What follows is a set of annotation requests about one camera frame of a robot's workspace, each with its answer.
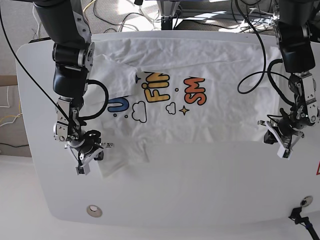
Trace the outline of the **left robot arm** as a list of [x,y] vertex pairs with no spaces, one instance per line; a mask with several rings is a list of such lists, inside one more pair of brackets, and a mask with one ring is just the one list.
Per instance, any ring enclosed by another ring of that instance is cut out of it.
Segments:
[[[310,70],[316,66],[311,47],[312,16],[314,2],[312,0],[280,0],[274,14],[273,31],[280,59],[263,64],[261,75],[268,80],[280,98],[290,106],[290,112],[283,108],[279,115],[269,115],[268,121],[260,120],[258,125],[267,128],[263,142],[272,145],[279,143],[277,155],[289,159],[293,146],[304,137],[303,128],[313,127],[320,118],[320,105],[316,98],[316,81]],[[272,68],[283,64],[290,74],[288,87],[294,95],[294,101],[288,100],[275,83]]]

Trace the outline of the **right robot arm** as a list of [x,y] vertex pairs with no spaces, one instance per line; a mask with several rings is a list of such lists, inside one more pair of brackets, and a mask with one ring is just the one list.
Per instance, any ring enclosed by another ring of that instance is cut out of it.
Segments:
[[[92,33],[79,0],[35,0],[33,4],[45,31],[54,42],[53,91],[59,95],[59,99],[53,136],[55,140],[64,142],[65,148],[75,158],[76,173],[87,175],[92,160],[103,160],[103,149],[107,143],[102,142],[100,131],[85,131],[82,128],[88,120],[98,118],[106,110],[109,101],[105,85],[89,79],[95,51]],[[97,113],[80,116],[89,85],[102,88],[104,103]]]

